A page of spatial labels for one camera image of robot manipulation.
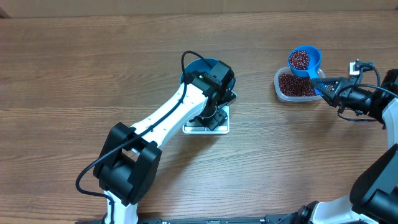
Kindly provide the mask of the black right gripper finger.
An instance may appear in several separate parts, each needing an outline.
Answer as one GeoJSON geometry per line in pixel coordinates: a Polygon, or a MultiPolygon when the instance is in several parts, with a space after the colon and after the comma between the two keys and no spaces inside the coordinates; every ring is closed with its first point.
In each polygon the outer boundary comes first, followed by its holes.
{"type": "Polygon", "coordinates": [[[329,106],[336,108],[340,105],[340,101],[338,99],[338,88],[335,87],[317,87],[317,90],[320,92],[322,98],[326,101],[329,106]]]}
{"type": "Polygon", "coordinates": [[[346,78],[314,78],[310,80],[311,85],[317,90],[336,90],[340,83],[344,83],[346,78]]]}

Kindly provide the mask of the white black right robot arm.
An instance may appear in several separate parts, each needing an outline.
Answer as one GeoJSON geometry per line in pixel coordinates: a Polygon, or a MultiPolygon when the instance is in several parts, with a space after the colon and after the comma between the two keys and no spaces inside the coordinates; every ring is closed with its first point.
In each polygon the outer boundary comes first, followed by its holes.
{"type": "Polygon", "coordinates": [[[397,223],[397,70],[389,70],[377,85],[363,84],[361,78],[317,78],[311,85],[338,113],[349,109],[381,124],[386,148],[348,195],[304,205],[290,223],[397,223]]]}

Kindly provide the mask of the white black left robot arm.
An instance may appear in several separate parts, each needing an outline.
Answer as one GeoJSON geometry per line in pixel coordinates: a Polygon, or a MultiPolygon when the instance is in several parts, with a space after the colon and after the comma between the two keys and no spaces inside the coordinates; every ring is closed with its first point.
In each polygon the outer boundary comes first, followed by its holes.
{"type": "Polygon", "coordinates": [[[231,67],[213,58],[185,67],[176,93],[132,126],[114,125],[93,175],[108,201],[102,223],[137,223],[137,205],[154,182],[162,150],[179,131],[228,134],[229,105],[236,99],[231,67]]]}

